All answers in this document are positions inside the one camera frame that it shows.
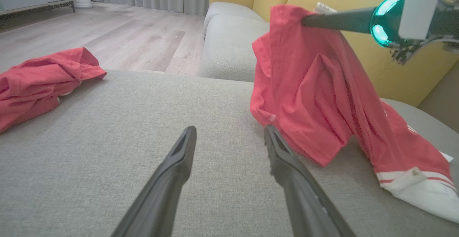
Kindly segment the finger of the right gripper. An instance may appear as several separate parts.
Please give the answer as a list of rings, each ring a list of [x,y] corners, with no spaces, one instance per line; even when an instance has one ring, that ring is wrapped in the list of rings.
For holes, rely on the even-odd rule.
[[[353,22],[369,21],[373,13],[373,8],[362,8],[338,11],[335,13],[313,14],[305,16],[302,22],[306,23],[331,23],[331,22]]]
[[[326,28],[326,29],[334,29],[334,30],[342,30],[342,31],[349,31],[349,32],[357,32],[357,33],[370,33],[370,28],[368,24],[351,24],[351,23],[339,23],[339,22],[321,22],[321,21],[310,21],[310,20],[303,20],[302,25],[306,27],[314,27],[314,28]]]

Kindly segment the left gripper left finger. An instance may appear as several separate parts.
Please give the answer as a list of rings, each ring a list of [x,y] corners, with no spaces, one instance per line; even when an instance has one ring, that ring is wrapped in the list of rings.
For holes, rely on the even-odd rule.
[[[182,187],[190,178],[197,130],[186,127],[113,232],[113,237],[170,237]]]

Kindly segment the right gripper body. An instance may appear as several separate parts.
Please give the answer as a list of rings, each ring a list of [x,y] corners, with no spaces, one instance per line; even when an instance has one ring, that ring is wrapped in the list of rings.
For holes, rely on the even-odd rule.
[[[422,48],[442,43],[458,53],[458,3],[448,0],[384,0],[374,9],[370,33],[404,65]]]

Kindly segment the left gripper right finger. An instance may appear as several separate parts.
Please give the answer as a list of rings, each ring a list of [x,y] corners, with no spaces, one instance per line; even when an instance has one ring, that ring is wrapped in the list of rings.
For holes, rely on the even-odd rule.
[[[323,188],[273,125],[264,128],[270,173],[283,188],[295,237],[354,237]]]

